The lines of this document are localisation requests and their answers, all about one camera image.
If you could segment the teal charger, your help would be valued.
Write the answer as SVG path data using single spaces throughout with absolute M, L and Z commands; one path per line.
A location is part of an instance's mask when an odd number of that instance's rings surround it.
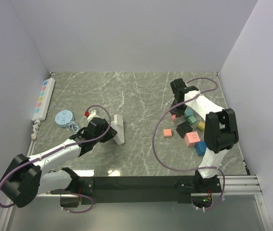
M 194 115 L 193 110 L 192 109 L 185 110 L 184 115 L 185 115 L 185 117 L 193 116 Z

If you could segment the green charger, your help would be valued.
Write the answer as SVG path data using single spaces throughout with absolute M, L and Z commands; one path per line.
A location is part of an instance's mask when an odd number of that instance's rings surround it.
M 197 119 L 192 115 L 186 118 L 187 122 L 192 125 L 197 122 Z

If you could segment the black cube socket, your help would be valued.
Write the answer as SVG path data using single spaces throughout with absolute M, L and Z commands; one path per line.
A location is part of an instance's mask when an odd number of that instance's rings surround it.
M 192 131 L 193 128 L 188 121 L 184 121 L 176 127 L 176 132 L 179 134 L 181 138 L 184 138 L 187 133 Z

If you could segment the salmon usb-c charger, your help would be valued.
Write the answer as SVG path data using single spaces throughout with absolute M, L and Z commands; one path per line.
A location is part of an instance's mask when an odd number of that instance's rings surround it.
M 164 138 L 172 137 L 172 130 L 171 129 L 163 129 L 163 137 Z

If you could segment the yellow usb charger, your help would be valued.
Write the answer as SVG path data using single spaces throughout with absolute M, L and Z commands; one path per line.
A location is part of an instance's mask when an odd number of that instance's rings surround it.
M 205 123 L 200 121 L 200 122 L 197 124 L 197 129 L 198 129 L 199 131 L 203 132 L 203 131 L 205 130 Z

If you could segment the pink cube socket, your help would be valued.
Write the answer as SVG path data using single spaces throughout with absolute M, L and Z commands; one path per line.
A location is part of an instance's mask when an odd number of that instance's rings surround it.
M 184 141 L 187 147 L 192 147 L 200 142 L 201 139 L 197 131 L 192 131 L 185 134 Z

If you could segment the round blue power hub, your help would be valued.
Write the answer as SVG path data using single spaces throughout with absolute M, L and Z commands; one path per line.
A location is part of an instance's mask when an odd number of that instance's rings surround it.
M 69 129 L 74 133 L 77 133 L 80 130 L 80 127 L 75 122 L 74 114 L 70 110 L 62 110 L 58 112 L 54 120 L 61 128 Z

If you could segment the long white power strip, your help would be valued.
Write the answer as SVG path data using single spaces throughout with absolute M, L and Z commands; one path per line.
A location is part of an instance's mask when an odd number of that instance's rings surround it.
M 54 78 L 49 78 L 45 80 L 42 84 L 38 102 L 32 116 L 32 121 L 34 122 L 33 133 L 31 134 L 32 140 L 35 140 L 37 138 L 41 122 L 46 118 L 54 85 Z

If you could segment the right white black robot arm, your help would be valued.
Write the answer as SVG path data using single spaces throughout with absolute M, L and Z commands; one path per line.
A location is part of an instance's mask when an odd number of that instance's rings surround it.
M 198 90 L 175 93 L 174 98 L 175 105 L 184 103 L 177 109 L 188 106 L 205 121 L 204 141 L 207 149 L 199 166 L 200 176 L 193 181 L 194 188 L 204 192 L 210 187 L 209 178 L 217 175 L 223 158 L 239 140 L 235 112 L 216 105 Z

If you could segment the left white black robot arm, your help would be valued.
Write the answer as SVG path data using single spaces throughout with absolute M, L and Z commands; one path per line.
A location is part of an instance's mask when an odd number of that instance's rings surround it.
M 95 144 L 107 142 L 116 135 L 117 131 L 111 127 L 85 127 L 48 151 L 31 157 L 19 154 L 11 161 L 0 180 L 0 192 L 19 208 L 28 205 L 36 196 L 54 190 L 63 190 L 68 194 L 84 192 L 85 186 L 75 171 L 68 167 L 56 172 L 52 172 L 52 169 L 81 157 L 91 151 Z

